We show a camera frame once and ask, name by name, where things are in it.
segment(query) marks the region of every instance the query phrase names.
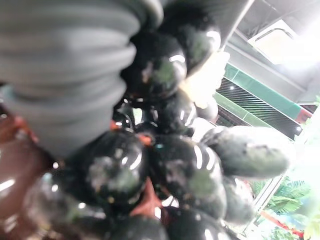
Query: black balloon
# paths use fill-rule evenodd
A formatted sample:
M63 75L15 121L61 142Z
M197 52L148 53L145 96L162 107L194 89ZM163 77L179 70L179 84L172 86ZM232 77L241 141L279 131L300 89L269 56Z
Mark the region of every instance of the black balloon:
M153 138L158 134L158 126L152 121L145 121L136 125L134 131Z
M16 214L26 191L52 159L29 139L0 144L0 220Z
M149 151L151 176L179 203L201 209L216 219L226 213L219 157L202 143L188 137L156 137Z
M137 53L133 64L121 73L126 95L133 100L150 101L174 93L186 77L183 51L171 36L143 32L132 39Z
M275 129L234 126L220 130L206 134L202 142L219 155L226 176L273 178L283 174L295 157L294 145Z
M159 220L137 215L119 222L111 237L106 237L105 240L169 240L169 238Z
M194 103L182 90L155 103L151 112L161 134L184 134L197 117Z
M218 116L218 104L213 97L207 102L207 106L205 108L198 106L195 107L199 118L213 122Z
M23 212L37 229L68 240L100 240L112 227L102 208L65 192L55 173L44 174L28 192Z
M119 128L133 128L132 121L128 115L125 113L121 113L119 111L114 111L112 120L114 121L115 125Z
M188 75L202 66L220 48L220 31L211 16L196 9L182 11L168 18L160 32L174 36L186 56Z
M161 221L172 240L230 240L214 219L198 210L165 207Z
M148 156L139 138L126 129L109 131L88 151L86 182L99 202L134 205L148 176Z
M227 209L225 220L228 223L244 225L255 217L254 198L248 186L234 177L223 177Z

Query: black grille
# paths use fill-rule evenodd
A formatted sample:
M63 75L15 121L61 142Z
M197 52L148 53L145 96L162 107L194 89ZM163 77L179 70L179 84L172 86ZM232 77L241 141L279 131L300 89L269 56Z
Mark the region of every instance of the black grille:
M298 123L231 81L224 78L217 92L289 138L294 139L300 134Z

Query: balloon cluster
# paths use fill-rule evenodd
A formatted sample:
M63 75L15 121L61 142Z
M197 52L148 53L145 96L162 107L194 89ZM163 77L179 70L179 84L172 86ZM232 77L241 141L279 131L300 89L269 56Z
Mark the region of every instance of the balloon cluster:
M175 16L158 32L132 39L137 54L122 71L127 91L114 107L111 130L70 157L51 159L19 133L13 117L0 121L0 235L228 240L221 220L253 219L243 180L283 174L293 151L269 128L212 126L200 141L192 138L195 119L216 113L197 109L179 84L220 48L220 34L206 16L189 19ZM167 198L178 207L163 206Z

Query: green stripe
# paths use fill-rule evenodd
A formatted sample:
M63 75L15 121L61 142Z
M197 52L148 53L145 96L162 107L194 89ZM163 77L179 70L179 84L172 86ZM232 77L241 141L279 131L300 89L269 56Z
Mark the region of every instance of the green stripe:
M298 117L302 109L298 104L230 64L227 64L225 67L224 77L293 120Z
M243 109L239 105L235 104L233 101L229 100L225 96L222 96L220 93L216 92L214 95L214 99L221 107L228 110L230 113L242 119L251 126L272 128L272 126L262 121L260 118L256 117L247 110Z

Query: green plant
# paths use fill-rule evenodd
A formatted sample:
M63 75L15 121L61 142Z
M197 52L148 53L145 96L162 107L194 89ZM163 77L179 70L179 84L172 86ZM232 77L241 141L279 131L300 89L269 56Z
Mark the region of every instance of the green plant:
M265 181L254 182L251 185L253 193L258 195L265 185ZM309 185L304 181L292 181L286 176L270 199L266 209L272 210L278 215L294 213L302 206L302 199L308 196L310 190Z
M291 234L280 227L275 227L267 237L263 237L264 240L296 240L296 236Z
M320 205L315 215L309 219L303 238L304 240L320 238Z

